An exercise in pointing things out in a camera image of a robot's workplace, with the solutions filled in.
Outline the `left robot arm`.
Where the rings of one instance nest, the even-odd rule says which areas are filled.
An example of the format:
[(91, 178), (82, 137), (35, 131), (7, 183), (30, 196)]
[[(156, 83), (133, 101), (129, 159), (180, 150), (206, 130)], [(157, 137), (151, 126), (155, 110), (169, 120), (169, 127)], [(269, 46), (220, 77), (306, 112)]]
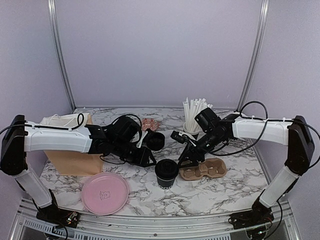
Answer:
[(106, 157), (110, 154), (125, 163), (139, 167), (156, 165), (150, 149), (139, 146), (143, 139), (142, 122), (134, 121), (132, 114), (118, 117), (107, 126), (82, 125), (74, 127), (40, 125), (17, 115), (10, 126), (4, 128), (1, 143), (0, 169), (16, 179), (34, 200), (36, 206), (53, 223), (63, 219), (51, 190), (27, 164), (27, 153), (33, 151), (72, 151)]

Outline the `right aluminium frame post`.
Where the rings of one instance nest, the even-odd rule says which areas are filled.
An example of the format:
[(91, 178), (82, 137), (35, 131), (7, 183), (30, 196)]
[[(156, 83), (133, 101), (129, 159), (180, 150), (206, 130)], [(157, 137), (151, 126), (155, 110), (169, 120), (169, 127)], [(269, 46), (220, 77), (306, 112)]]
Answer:
[(257, 31), (256, 31), (254, 44), (253, 44), (253, 50), (252, 50), (247, 74), (245, 77), (244, 85), (242, 88), (242, 92), (241, 92), (241, 95), (240, 95), (240, 98), (239, 98), (239, 101), (237, 104), (237, 108), (236, 108), (237, 110), (240, 110), (245, 105), (246, 100), (249, 95), (250, 87), (253, 83), (258, 58), (259, 58), (259, 55), (260, 55), (260, 52), (262, 49), (263, 40), (264, 40), (264, 36), (265, 36), (269, 6), (270, 6), (269, 0), (262, 0), (261, 1)]

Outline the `brown paper bag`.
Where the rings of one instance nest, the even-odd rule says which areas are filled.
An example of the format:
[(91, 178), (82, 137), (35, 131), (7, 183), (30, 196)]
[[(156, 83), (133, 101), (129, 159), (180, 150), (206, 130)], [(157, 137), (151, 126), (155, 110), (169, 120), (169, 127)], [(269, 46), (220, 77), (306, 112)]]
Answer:
[[(44, 117), (41, 125), (71, 128), (78, 125), (91, 125), (89, 113), (67, 114)], [(87, 154), (75, 151), (44, 152), (58, 173), (63, 176), (93, 176), (102, 172), (103, 162), (97, 154)]]

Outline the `black paper coffee cup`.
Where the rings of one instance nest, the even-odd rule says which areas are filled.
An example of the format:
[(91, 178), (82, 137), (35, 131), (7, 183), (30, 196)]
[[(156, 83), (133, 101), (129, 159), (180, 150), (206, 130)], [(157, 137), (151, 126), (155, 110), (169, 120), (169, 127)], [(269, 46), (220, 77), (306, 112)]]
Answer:
[(157, 175), (156, 179), (157, 179), (158, 186), (161, 189), (168, 190), (174, 185), (176, 177), (177, 176), (174, 175), (174, 176), (170, 176), (169, 178), (165, 178), (163, 176)]

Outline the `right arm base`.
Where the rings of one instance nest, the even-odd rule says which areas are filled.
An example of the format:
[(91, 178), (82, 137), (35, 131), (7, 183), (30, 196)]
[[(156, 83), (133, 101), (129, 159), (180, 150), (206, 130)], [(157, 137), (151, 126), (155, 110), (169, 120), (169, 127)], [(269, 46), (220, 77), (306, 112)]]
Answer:
[(232, 213), (229, 216), (228, 222), (233, 226), (234, 230), (253, 227), (256, 225), (272, 222), (274, 215), (270, 207), (265, 207), (257, 199), (250, 210)]

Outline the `pink plate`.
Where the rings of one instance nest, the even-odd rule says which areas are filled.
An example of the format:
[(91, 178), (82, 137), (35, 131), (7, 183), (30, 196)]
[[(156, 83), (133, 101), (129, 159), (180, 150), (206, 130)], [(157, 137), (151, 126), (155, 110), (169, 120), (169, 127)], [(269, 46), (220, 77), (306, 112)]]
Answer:
[(101, 172), (90, 177), (81, 190), (81, 201), (91, 213), (100, 216), (120, 211), (129, 198), (129, 186), (120, 175)]

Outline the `bundle of white straws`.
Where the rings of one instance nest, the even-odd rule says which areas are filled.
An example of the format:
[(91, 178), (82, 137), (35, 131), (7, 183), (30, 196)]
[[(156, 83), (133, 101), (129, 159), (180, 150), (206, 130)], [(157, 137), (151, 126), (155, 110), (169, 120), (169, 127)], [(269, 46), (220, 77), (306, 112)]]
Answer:
[(206, 108), (211, 109), (213, 105), (207, 103), (207, 100), (205, 98), (189, 99), (188, 97), (185, 99), (185, 101), (182, 102), (182, 105), (187, 128), (190, 131), (200, 131), (200, 126), (196, 122), (195, 117), (202, 110)]

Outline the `left aluminium frame post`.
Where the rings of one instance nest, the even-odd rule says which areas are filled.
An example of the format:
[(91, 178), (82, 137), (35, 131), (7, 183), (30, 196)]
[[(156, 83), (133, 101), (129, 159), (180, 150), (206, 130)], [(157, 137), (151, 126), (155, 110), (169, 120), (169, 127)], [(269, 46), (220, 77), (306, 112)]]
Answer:
[(57, 55), (57, 62), (59, 65), (68, 104), (71, 111), (73, 112), (76, 109), (76, 102), (72, 93), (71, 84), (69, 81), (69, 76), (68, 76), (64, 56), (63, 56), (63, 48), (62, 48), (62, 43), (60, 38), (58, 16), (56, 11), (56, 1), (48, 0), (47, 5), (48, 5), (48, 14), (49, 14), (49, 21), (50, 21), (51, 31), (53, 36), (53, 42), (54, 42), (55, 52)]

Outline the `black coffee cup lid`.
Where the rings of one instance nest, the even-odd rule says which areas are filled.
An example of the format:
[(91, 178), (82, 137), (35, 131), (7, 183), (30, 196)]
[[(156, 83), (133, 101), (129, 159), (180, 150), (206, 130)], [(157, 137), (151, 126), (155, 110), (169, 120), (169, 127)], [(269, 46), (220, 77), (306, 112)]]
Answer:
[(178, 164), (172, 159), (162, 159), (155, 165), (155, 174), (160, 179), (175, 179), (178, 173)]

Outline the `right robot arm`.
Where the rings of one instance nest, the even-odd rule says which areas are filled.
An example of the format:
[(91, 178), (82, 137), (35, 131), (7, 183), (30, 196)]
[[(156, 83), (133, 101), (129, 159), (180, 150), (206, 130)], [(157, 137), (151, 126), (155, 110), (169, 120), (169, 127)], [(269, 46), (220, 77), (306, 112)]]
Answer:
[(205, 160), (205, 154), (213, 154), (217, 145), (232, 139), (252, 139), (255, 142), (267, 141), (287, 146), (284, 166), (247, 214), (252, 224), (260, 223), (267, 216), (267, 209), (311, 168), (315, 144), (310, 133), (311, 127), (303, 116), (270, 119), (248, 117), (235, 112), (220, 118), (212, 109), (206, 108), (195, 117), (195, 121), (204, 132), (200, 139), (194, 140), (190, 134), (175, 130), (170, 136), (181, 144), (187, 144), (178, 159), (179, 168), (198, 166)]

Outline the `brown cardboard cup carrier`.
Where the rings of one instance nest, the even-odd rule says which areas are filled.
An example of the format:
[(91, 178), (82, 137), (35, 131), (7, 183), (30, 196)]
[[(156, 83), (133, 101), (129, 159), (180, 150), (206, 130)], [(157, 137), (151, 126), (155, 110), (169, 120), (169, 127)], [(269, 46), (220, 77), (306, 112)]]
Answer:
[(185, 181), (196, 181), (203, 177), (222, 178), (227, 174), (227, 167), (220, 158), (207, 158), (198, 166), (181, 168), (179, 174)]

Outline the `black cup holding straws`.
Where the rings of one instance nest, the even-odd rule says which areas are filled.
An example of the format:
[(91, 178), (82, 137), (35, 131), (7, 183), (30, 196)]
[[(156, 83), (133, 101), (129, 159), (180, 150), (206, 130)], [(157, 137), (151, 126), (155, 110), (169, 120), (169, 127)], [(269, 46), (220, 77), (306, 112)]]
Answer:
[(182, 126), (182, 127), (183, 127), (183, 132), (191, 135), (195, 140), (198, 139), (198, 136), (199, 136), (199, 133), (200, 133), (199, 130), (189, 130), (189, 129), (187, 128), (187, 123), (186, 123), (186, 122), (183, 123), (183, 126)]

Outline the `stack of black lids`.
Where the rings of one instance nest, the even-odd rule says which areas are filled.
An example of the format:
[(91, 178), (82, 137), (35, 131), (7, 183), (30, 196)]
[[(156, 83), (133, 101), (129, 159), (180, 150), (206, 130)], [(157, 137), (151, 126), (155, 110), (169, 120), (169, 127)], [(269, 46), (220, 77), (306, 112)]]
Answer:
[(165, 136), (160, 132), (153, 132), (148, 137), (146, 145), (152, 151), (159, 151), (165, 145)]

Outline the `stack of paper cups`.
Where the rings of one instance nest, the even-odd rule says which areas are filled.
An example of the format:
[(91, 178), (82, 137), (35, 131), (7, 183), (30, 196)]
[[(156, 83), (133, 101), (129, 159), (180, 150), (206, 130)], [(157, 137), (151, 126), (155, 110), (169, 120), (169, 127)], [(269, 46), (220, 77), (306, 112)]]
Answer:
[(236, 138), (236, 137), (230, 137), (230, 138), (228, 139), (228, 142), (229, 142), (230, 144), (232, 144), (232, 145), (236, 145), (236, 144), (238, 144), (239, 139)]

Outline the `aluminium frame post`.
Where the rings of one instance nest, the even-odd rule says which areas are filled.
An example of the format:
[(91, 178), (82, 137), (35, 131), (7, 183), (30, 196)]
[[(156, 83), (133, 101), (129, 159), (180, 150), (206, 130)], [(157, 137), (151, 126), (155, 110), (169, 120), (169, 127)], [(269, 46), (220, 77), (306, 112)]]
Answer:
[(244, 85), (242, 88), (242, 92), (241, 92), (241, 95), (240, 95), (240, 98), (239, 98), (239, 101), (237, 104), (237, 108), (236, 108), (237, 110), (240, 110), (245, 105), (246, 100), (249, 95), (250, 87), (253, 83), (258, 58), (259, 58), (259, 55), (260, 55), (260, 52), (262, 49), (263, 40), (264, 40), (264, 36), (265, 36), (269, 6), (270, 6), (269, 0), (262, 0), (261, 1), (257, 31), (256, 31), (254, 44), (253, 44), (253, 50), (252, 50), (247, 74), (245, 77)]
[(49, 21), (50, 21), (51, 31), (53, 36), (53, 42), (54, 42), (55, 52), (57, 55), (57, 62), (59, 65), (68, 104), (71, 111), (73, 112), (76, 109), (76, 102), (72, 93), (71, 84), (69, 81), (69, 76), (68, 76), (64, 56), (63, 56), (63, 48), (62, 48), (62, 43), (60, 38), (58, 16), (56, 11), (56, 1), (48, 0), (47, 5), (48, 5), (48, 14), (49, 14)]

